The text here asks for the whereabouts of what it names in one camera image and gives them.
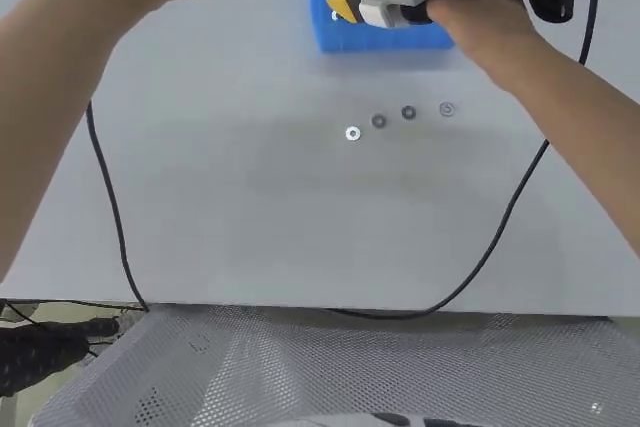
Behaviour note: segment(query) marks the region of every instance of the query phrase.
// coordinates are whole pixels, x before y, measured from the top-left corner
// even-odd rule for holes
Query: black wire
[[[116,233],[118,235],[118,245],[120,246],[120,259],[122,261],[122,268],[124,269],[124,274],[127,277],[127,282],[129,283],[129,287],[131,288],[131,292],[135,296],[136,300],[142,307],[145,312],[149,312],[149,306],[145,302],[144,298],[140,294],[138,290],[138,286],[131,274],[131,267],[129,266],[129,258],[127,256],[127,244],[124,238],[124,229],[122,227],[122,219],[120,218],[120,209],[118,207],[118,200],[116,199],[116,194],[113,189],[113,183],[111,182],[111,175],[109,175],[109,168],[107,167],[107,162],[104,159],[104,154],[102,153],[102,147],[100,146],[100,141],[98,139],[98,134],[96,132],[96,125],[93,118],[93,102],[89,101],[87,105],[87,110],[85,117],[87,119],[87,129],[89,131],[89,138],[91,139],[91,145],[93,145],[93,150],[96,154],[96,158],[98,159],[98,164],[100,165],[100,172],[102,173],[102,179],[104,180],[104,186],[107,189],[107,195],[109,196],[109,203],[111,204],[111,211],[113,212],[113,221],[116,225]]]
[[[11,303],[13,305],[21,305],[21,304],[76,304],[76,305],[84,305],[86,307],[100,307],[102,309],[114,309],[114,310],[136,310],[140,312],[144,312],[142,307],[134,307],[131,305],[112,305],[112,304],[101,304],[99,302],[85,302],[84,300],[12,300]]]
[[[18,317],[20,317],[23,320],[26,320],[27,322],[29,322],[32,325],[35,325],[36,327],[41,329],[43,332],[46,332],[48,335],[51,335],[52,337],[54,337],[54,338],[56,338],[58,340],[61,340],[61,341],[73,340],[72,336],[63,336],[63,335],[60,334],[60,332],[55,332],[55,331],[49,329],[46,325],[43,325],[40,322],[36,322],[35,320],[33,320],[28,315],[25,315],[22,312],[20,312],[18,309],[16,309],[13,305],[11,305],[10,302],[6,302],[5,306],[9,307],[9,309],[11,309]],[[85,339],[84,337],[78,337],[78,340],[87,341],[87,339]],[[87,354],[91,355],[92,357],[98,358],[98,354],[93,352],[90,348],[87,348]]]
[[[591,50],[591,42],[593,40],[593,32],[595,29],[596,19],[598,15],[598,1],[599,0],[589,0],[589,12],[587,14],[587,25],[584,33],[584,40],[582,42],[582,50],[580,52],[580,57],[578,60],[578,62],[582,65],[585,65],[587,63],[587,59],[589,57],[589,51]],[[491,257],[491,254],[493,253],[496,246],[498,245],[498,242],[502,238],[502,234],[504,233],[504,230],[509,222],[509,219],[511,218],[511,214],[513,213],[513,209],[516,203],[518,202],[520,195],[522,195],[522,192],[524,191],[524,188],[526,187],[527,182],[529,182],[529,179],[535,172],[536,167],[538,167],[538,164],[542,160],[542,157],[544,156],[548,148],[549,148],[549,141],[545,139],[544,142],[542,142],[542,145],[540,146],[540,148],[538,149],[538,152],[536,153],[535,157],[531,161],[529,168],[527,169],[524,176],[522,177],[522,180],[518,184],[518,187],[516,187],[515,192],[511,196],[511,200],[509,200],[509,203],[507,204],[507,208],[505,209],[505,212],[502,215],[502,219],[500,220],[498,229],[496,230],[496,233],[494,234],[493,239],[491,239],[491,242],[489,243],[487,250],[484,252],[484,254],[482,254],[482,257],[478,261],[475,268],[467,276],[467,278],[464,279],[462,283],[458,287],[456,287],[456,289],[453,292],[451,292],[451,294],[449,294],[447,297],[445,297],[443,300],[441,300],[434,306],[429,307],[426,310],[421,310],[419,312],[411,312],[409,314],[402,314],[402,315],[378,315],[378,314],[370,314],[367,312],[357,312],[357,311],[348,310],[348,309],[327,309],[327,310],[338,313],[338,314],[342,314],[342,315],[348,315],[349,317],[358,317],[362,319],[411,320],[411,319],[417,319],[417,318],[421,318],[429,314],[432,314],[433,312],[436,312],[437,310],[440,310],[441,308],[449,304],[458,295],[460,295],[464,289],[468,287],[471,281],[473,281],[473,279],[476,278],[476,276],[480,273],[482,268],[485,266],[485,264],[487,263],[487,260],[489,260],[489,257]]]

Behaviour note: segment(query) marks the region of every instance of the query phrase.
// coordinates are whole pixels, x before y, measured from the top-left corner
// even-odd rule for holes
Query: blue tray
[[[366,24],[350,24],[331,19],[326,0],[311,0],[311,22],[322,52],[363,52],[380,50],[448,49],[453,41],[436,24],[401,29],[381,29]]]

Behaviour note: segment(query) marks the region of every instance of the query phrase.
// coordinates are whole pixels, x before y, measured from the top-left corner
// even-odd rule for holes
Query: perforated metal panel
[[[639,354],[598,319],[380,323],[301,309],[163,307],[34,425],[266,425],[366,412],[483,426],[640,425]]]

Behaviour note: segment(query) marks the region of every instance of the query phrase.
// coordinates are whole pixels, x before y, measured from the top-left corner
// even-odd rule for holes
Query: white table
[[[539,131],[455,50],[323,56],[307,0],[235,1],[149,16],[95,96],[142,294],[395,309],[446,296],[493,236]],[[570,25],[541,26],[574,56],[586,4],[576,0]],[[636,99],[638,9],[601,0],[589,61]],[[439,114],[443,101],[454,117]],[[407,104],[413,122],[400,118]],[[389,118],[382,131],[369,125],[375,113]],[[360,141],[345,139],[349,125]],[[638,260],[550,152],[494,256],[449,308],[640,315],[639,285]],[[84,124],[0,297],[133,299]]]

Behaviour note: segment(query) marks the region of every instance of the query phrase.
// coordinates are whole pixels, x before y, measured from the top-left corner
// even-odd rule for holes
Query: small metal ring
[[[344,134],[347,137],[347,140],[355,142],[356,140],[360,139],[362,132],[360,132],[360,129],[358,127],[352,125],[351,127],[347,127],[347,130],[344,131]]]
[[[402,114],[402,117],[405,120],[413,120],[418,115],[418,112],[416,111],[416,108],[415,107],[411,107],[410,105],[404,106],[402,108],[402,110],[400,111],[400,113]]]
[[[387,118],[382,114],[376,114],[371,117],[371,125],[373,125],[376,129],[384,129],[387,125]]]

